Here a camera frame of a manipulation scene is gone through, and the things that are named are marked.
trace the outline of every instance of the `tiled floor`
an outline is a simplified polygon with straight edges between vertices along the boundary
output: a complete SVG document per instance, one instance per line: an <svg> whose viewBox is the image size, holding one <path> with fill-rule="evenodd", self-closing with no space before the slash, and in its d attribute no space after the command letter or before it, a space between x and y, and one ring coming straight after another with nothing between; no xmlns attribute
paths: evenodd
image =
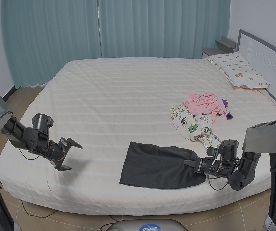
<svg viewBox="0 0 276 231"><path fill-rule="evenodd" d="M7 104L19 120L41 90L42 87L19 88L8 99ZM0 134L0 154L6 141L7 138ZM45 219L30 217L25 213L21 201L13 198L3 189L1 194L11 215L17 219L22 231L95 231L106 223L114 222L109 216L82 215L59 211ZM113 218L118 221L136 218L170 218L182 223L187 230L197 231L250 231L252 229L260 231L263 228L264 217L268 211L269 200L270 191L267 190L238 202L199 213L151 217L113 216ZM24 206L29 214L40 216L46 216L54 211L26 202L24 202Z"/></svg>

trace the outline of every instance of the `black fabric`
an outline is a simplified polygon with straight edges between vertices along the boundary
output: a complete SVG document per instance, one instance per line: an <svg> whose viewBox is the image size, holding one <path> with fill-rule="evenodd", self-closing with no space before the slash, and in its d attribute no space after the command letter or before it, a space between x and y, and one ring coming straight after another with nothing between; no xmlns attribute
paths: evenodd
<svg viewBox="0 0 276 231"><path fill-rule="evenodd" d="M157 189L199 185L205 182L205 174L194 173L194 168L183 164L184 160L196 160L197 157L195 152L184 148L131 142L120 184Z"/></svg>

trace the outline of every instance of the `blue round sticker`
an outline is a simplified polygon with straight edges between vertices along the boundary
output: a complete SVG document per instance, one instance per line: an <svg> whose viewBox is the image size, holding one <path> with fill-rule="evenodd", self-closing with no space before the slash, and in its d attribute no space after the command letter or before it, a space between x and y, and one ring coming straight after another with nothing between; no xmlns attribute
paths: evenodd
<svg viewBox="0 0 276 231"><path fill-rule="evenodd" d="M139 231L161 231L160 227L156 224L146 224L143 225Z"/></svg>

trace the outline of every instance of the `headboard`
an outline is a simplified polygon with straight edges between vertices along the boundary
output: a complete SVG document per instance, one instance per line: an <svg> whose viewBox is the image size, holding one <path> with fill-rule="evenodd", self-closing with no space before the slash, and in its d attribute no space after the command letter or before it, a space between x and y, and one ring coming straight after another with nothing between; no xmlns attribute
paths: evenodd
<svg viewBox="0 0 276 231"><path fill-rule="evenodd" d="M236 50L270 83L267 92L276 101L276 47L240 30Z"/></svg>

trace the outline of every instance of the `black baseboard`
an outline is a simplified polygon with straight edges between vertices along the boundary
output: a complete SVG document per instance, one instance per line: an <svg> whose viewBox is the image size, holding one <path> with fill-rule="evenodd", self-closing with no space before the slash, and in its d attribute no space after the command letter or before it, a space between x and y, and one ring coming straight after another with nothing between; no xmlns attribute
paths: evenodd
<svg viewBox="0 0 276 231"><path fill-rule="evenodd" d="M7 101L9 97L11 97L11 95L14 93L14 91L16 91L15 86L13 86L11 90L9 90L7 94L5 94L5 96L3 97L3 100Z"/></svg>

